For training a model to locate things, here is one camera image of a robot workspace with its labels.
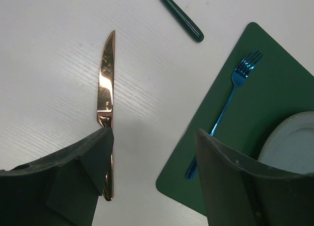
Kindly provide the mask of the copper knife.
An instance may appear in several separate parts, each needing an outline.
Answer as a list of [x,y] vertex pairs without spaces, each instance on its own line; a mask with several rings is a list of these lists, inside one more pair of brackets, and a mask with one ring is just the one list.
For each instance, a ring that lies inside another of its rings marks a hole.
[[[116,31],[113,30],[104,44],[98,81],[97,95],[97,122],[102,127],[113,126],[113,95],[114,95],[114,71],[115,71],[115,41]],[[105,176],[103,196],[106,201],[112,201],[114,197],[114,165],[113,151],[111,152],[109,169]]]

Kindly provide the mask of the dark green placemat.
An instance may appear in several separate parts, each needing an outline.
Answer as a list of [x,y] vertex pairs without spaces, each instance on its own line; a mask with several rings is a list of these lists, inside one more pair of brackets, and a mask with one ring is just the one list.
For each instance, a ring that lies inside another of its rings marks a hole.
[[[254,49],[263,57],[230,97],[232,72]],[[215,130],[220,142],[256,159],[282,121],[313,109],[313,75],[257,23],[249,23],[157,178],[158,191],[205,214],[199,177],[186,179],[196,130]]]

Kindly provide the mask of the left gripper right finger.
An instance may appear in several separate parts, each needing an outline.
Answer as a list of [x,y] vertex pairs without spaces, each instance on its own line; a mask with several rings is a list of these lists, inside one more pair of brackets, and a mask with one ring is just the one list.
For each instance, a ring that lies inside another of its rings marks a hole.
[[311,226],[314,175],[262,164],[199,129],[198,173],[210,226]]

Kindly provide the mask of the blue plastic spoon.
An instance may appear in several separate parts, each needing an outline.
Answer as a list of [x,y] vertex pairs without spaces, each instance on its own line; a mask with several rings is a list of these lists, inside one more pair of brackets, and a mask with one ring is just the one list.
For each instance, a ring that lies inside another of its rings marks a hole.
[[[238,64],[238,66],[236,66],[236,68],[234,69],[231,75],[233,87],[230,96],[226,101],[225,106],[223,107],[219,117],[217,118],[217,121],[215,122],[211,132],[209,133],[210,136],[215,136],[217,128],[221,127],[220,123],[224,121],[223,120],[225,117],[224,114],[226,113],[228,107],[230,107],[230,104],[232,103],[232,99],[237,89],[244,85],[245,81],[247,81],[247,78],[249,77],[249,74],[256,68],[256,65],[259,63],[262,57],[263,53],[260,52],[258,49],[254,49],[247,56],[245,56]],[[198,170],[197,160],[196,157],[194,157],[186,171],[185,180],[188,182],[192,181],[197,170]]]

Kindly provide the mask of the teal round plate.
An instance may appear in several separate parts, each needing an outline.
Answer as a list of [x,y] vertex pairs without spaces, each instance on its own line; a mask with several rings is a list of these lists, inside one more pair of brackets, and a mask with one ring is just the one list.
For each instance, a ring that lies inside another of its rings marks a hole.
[[314,113],[297,113],[280,123],[266,140],[258,161],[296,174],[313,173]]

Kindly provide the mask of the gold fork green handle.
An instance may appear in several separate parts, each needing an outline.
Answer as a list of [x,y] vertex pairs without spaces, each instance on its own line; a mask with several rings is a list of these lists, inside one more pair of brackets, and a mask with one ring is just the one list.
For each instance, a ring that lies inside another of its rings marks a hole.
[[173,0],[160,0],[160,2],[194,42],[200,43],[204,40],[204,34],[200,28]]

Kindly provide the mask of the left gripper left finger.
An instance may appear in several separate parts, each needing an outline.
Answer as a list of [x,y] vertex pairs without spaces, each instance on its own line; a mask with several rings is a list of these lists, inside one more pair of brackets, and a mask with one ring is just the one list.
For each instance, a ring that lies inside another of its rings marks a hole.
[[0,172],[3,226],[90,226],[113,149],[112,129]]

